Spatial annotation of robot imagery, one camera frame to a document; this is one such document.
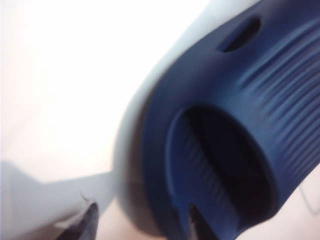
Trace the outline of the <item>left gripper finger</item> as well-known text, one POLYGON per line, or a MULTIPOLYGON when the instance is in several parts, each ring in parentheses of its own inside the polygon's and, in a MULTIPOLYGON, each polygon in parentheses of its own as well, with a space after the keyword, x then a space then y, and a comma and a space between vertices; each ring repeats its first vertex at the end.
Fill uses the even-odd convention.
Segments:
POLYGON ((59 236, 59 240, 95 240, 99 223, 99 208, 96 202, 76 218, 59 236))

